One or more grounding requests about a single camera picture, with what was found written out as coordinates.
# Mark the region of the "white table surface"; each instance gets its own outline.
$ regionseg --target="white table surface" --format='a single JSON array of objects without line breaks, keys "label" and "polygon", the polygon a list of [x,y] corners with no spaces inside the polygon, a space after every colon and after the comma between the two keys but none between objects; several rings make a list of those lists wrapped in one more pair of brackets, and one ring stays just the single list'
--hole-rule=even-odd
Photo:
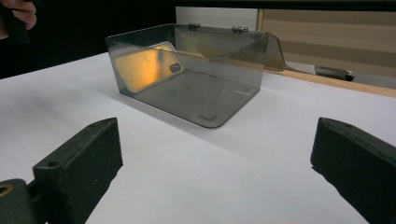
[{"label": "white table surface", "polygon": [[87,223],[366,223],[310,155],[319,117],[396,146],[396,99],[263,74],[216,130],[121,95],[106,53],[0,80],[0,180],[116,117],[124,165]]}]

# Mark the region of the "person's hand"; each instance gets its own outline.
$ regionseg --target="person's hand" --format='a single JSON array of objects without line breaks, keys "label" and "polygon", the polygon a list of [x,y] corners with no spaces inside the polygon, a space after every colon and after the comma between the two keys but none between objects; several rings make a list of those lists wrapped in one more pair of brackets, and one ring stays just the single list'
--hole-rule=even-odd
[{"label": "person's hand", "polygon": [[[23,0],[0,0],[0,4],[11,8],[14,16],[26,23],[26,29],[30,30],[35,26],[37,20],[35,16],[35,5],[31,2],[23,2]],[[8,34],[0,14],[0,39],[7,38]]]}]

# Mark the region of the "white tabletop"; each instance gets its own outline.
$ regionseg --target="white tabletop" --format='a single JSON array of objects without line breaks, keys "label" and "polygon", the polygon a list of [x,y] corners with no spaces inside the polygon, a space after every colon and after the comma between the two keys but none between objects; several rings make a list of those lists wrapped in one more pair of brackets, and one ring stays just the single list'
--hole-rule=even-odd
[{"label": "white tabletop", "polygon": [[311,168],[319,117],[396,146],[396,99],[263,74],[208,130],[121,95],[108,55],[0,80],[0,180],[116,117],[124,165],[87,223],[365,223]]}]

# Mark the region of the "clear plastic container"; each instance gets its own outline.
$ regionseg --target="clear plastic container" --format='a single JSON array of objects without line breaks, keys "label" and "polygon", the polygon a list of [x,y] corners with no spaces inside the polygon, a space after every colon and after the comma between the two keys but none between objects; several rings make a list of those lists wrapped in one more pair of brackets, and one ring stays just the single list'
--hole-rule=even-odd
[{"label": "clear plastic container", "polygon": [[217,128],[283,70],[275,36],[165,24],[106,38],[119,90],[205,128]]}]

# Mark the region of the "transparent plastic box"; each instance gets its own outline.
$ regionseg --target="transparent plastic box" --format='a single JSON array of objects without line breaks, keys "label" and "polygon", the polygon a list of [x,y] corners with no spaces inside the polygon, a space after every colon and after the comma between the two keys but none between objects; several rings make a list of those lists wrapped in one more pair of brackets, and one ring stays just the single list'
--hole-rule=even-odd
[{"label": "transparent plastic box", "polygon": [[165,24],[106,38],[122,94],[218,128],[285,68],[277,38],[237,28]]}]

